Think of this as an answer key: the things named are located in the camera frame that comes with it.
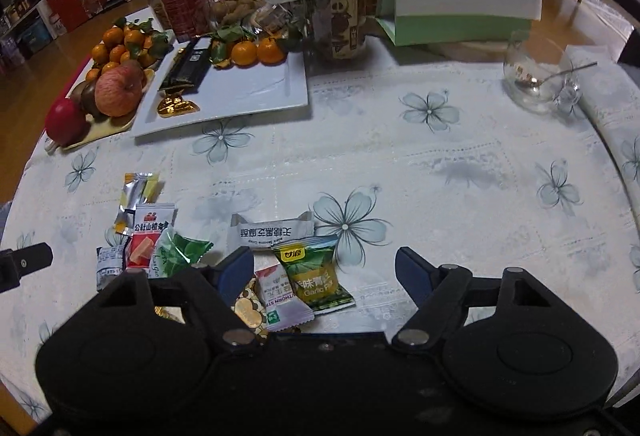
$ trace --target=yellow plate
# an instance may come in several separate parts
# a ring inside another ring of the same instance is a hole
[[[142,89],[143,95],[144,93],[146,93],[146,90],[149,89],[149,86],[151,85],[155,74],[156,73],[153,70],[145,70],[146,84]],[[111,136],[112,134],[118,134],[119,132],[127,131],[131,129],[131,126],[133,125],[133,119],[136,117],[137,111],[138,110],[136,109],[135,111],[131,111],[129,114],[126,114],[125,116],[119,116],[118,118],[106,118],[101,122],[96,122],[90,114],[87,114],[86,119],[91,124],[91,127],[89,128],[89,132],[86,134],[86,136],[80,142],[68,145],[66,147],[61,147],[60,149],[62,149],[63,151],[69,151],[94,142],[95,140],[106,138],[107,136]]]

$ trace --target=white floral tablecloth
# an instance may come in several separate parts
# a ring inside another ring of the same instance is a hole
[[[110,227],[132,171],[158,172],[177,230],[212,241],[221,257],[233,212],[259,222],[313,210],[319,234],[340,236],[338,276],[357,307],[307,330],[394,333],[415,311],[394,277],[396,250],[407,245],[476,275],[526,268],[609,339],[616,386],[636,370],[640,241],[616,165],[586,117],[519,109],[500,64],[434,62],[368,41],[365,59],[308,74],[309,108],[148,143],[124,133],[67,155],[36,146],[1,247],[44,241],[54,262],[0,294],[0,378],[35,418],[47,407],[34,357],[95,294],[95,249],[121,241]],[[638,89],[613,63],[581,81],[594,116],[620,132],[620,170],[640,205]]]

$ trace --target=metal screw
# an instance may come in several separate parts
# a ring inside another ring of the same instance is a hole
[[[429,342],[429,334],[422,330],[402,330],[398,340],[407,346],[421,346]]]
[[[255,335],[249,330],[238,328],[225,332],[222,339],[231,346],[247,346],[254,342]]]

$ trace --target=glass bowl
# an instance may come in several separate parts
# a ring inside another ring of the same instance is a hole
[[[503,69],[506,91],[516,104],[528,111],[548,113],[554,110],[565,86],[572,83],[571,73],[554,77],[536,88],[527,87],[526,82],[532,77],[542,80],[572,70],[574,65],[555,42],[539,33],[516,30],[509,39]]]

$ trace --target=green calendar base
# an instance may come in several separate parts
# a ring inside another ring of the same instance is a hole
[[[396,16],[377,21],[396,46],[508,40],[514,30],[531,28],[529,19],[487,15]]]

